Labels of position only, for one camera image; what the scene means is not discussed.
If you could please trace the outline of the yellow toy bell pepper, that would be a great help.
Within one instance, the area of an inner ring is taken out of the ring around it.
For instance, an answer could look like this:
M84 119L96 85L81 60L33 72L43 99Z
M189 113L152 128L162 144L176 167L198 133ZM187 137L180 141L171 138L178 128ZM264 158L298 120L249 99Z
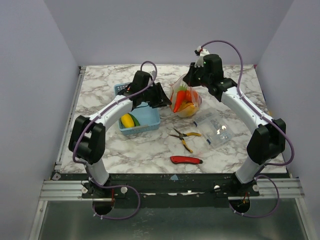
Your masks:
M177 115L181 118L187 118L194 115L199 110L197 105L194 105L192 102L186 102L184 105L181 106Z

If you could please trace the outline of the orange toy carrot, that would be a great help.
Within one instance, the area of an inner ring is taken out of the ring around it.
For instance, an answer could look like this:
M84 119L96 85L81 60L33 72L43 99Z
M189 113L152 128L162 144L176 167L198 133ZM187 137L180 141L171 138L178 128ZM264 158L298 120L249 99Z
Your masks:
M176 93L176 98L175 98L175 105L174 105L174 109L173 109L174 113L178 112L181 104L185 100L186 90L187 90L187 87L185 85L181 85L179 87L179 89Z

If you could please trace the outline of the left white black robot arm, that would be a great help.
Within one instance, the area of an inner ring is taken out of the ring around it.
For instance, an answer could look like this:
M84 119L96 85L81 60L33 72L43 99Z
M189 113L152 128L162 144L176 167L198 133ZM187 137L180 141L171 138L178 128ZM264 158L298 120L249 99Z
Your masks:
M107 106L89 117L80 115L74 121L68 149L72 152L72 160L84 166L89 180L94 183L93 191L101 198L107 197L111 191L107 182L109 173L102 160L108 129L141 103L147 103L151 108L172 104L161 84L155 83L155 78L138 70L133 81L120 90Z

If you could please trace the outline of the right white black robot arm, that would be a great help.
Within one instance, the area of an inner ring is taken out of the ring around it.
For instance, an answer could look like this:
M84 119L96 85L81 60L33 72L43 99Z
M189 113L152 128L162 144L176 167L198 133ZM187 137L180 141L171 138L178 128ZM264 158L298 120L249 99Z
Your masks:
M240 90L231 78L226 78L222 59L217 54L200 53L196 62L189 66L183 81L190 87L205 87L210 95L229 107L247 126L251 133L246 147L247 158L232 174L230 191L241 196L248 190L257 173L270 160L285 150L286 123L264 114Z

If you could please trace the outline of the clear orange-zip bag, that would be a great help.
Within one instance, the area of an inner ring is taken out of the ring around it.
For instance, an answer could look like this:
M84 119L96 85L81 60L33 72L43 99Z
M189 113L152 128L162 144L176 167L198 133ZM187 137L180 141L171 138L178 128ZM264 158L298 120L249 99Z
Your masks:
M193 116L202 104L200 94L184 81L186 74L183 74L176 82L170 85L169 106L172 112L180 118Z

